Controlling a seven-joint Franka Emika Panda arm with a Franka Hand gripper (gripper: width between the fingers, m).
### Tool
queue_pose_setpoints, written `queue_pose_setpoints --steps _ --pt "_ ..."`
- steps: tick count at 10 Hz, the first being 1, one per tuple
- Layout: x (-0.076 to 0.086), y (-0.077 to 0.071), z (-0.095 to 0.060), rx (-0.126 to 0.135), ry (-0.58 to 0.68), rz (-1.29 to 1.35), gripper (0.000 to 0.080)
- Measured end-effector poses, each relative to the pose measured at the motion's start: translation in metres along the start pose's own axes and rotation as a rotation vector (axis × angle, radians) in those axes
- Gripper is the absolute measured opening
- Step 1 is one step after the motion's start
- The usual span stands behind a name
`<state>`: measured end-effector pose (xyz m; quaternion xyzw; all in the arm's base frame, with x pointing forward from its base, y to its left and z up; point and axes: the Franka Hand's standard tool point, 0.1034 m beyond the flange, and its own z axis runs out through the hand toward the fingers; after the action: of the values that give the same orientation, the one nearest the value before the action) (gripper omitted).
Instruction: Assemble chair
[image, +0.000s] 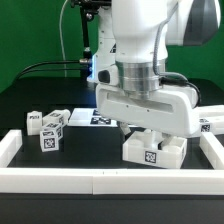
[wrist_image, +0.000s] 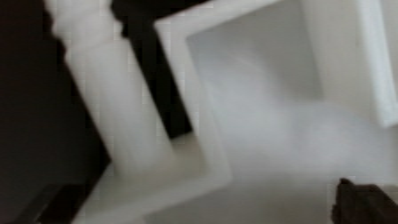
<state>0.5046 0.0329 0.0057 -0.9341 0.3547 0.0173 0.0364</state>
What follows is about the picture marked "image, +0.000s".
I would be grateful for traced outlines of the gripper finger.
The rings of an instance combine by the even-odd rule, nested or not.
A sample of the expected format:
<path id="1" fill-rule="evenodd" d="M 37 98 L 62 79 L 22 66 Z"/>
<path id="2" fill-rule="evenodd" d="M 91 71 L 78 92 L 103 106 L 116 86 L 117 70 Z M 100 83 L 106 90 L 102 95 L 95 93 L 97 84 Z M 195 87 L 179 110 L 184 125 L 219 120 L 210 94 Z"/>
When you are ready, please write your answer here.
<path id="1" fill-rule="evenodd" d="M 118 127 L 120 128 L 120 130 L 122 131 L 124 135 L 128 135 L 131 133 L 131 129 L 129 125 L 125 122 L 119 122 Z"/>
<path id="2" fill-rule="evenodd" d="M 161 142 L 161 146 L 168 145 L 171 142 L 172 138 L 173 138 L 172 135 L 165 134 L 165 133 L 162 134 L 162 137 L 163 137 L 163 140 Z"/>

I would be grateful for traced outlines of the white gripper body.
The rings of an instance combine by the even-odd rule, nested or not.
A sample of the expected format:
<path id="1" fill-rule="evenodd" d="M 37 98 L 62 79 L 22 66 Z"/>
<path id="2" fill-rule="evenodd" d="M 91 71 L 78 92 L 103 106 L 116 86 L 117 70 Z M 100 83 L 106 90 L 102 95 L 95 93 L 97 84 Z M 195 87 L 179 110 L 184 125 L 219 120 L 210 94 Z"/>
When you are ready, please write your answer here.
<path id="1" fill-rule="evenodd" d="M 196 93 L 190 87 L 163 85 L 147 100 L 134 99 L 117 86 L 118 81 L 111 75 L 110 70 L 98 73 L 96 103 L 102 116 L 186 138 L 198 131 Z"/>

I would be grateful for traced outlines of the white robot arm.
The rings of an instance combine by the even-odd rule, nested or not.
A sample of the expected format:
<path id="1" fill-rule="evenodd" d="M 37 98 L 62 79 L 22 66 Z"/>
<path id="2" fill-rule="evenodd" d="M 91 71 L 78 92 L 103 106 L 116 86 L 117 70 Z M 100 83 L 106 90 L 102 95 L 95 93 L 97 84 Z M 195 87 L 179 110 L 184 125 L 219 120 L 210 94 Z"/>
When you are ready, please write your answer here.
<path id="1" fill-rule="evenodd" d="M 221 20 L 219 0 L 112 0 L 115 63 L 99 73 L 101 115 L 168 135 L 199 129 L 200 95 L 185 76 L 167 72 L 168 45 L 208 42 Z"/>

